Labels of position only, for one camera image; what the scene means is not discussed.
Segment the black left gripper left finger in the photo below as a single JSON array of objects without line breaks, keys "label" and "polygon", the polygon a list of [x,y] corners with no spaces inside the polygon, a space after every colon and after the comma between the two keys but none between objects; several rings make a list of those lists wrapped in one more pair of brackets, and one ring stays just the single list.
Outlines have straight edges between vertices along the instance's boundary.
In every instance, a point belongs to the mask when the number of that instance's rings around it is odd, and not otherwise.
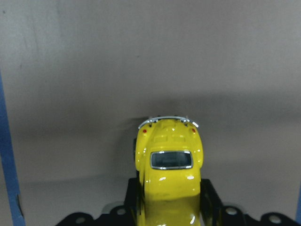
[{"label": "black left gripper left finger", "polygon": [[59,226],[135,226],[137,214],[138,185],[136,178],[128,180],[127,192],[122,205],[111,208],[94,219],[84,212],[75,212],[61,220]]}]

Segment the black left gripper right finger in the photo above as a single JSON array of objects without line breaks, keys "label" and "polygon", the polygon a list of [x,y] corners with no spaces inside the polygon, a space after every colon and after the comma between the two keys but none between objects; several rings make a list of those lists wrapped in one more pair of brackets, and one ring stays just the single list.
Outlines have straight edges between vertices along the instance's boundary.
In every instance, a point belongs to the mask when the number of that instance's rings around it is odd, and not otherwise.
[{"label": "black left gripper right finger", "polygon": [[256,220],[233,205],[223,204],[209,179],[202,179],[200,212],[206,226],[299,226],[284,214],[269,212]]}]

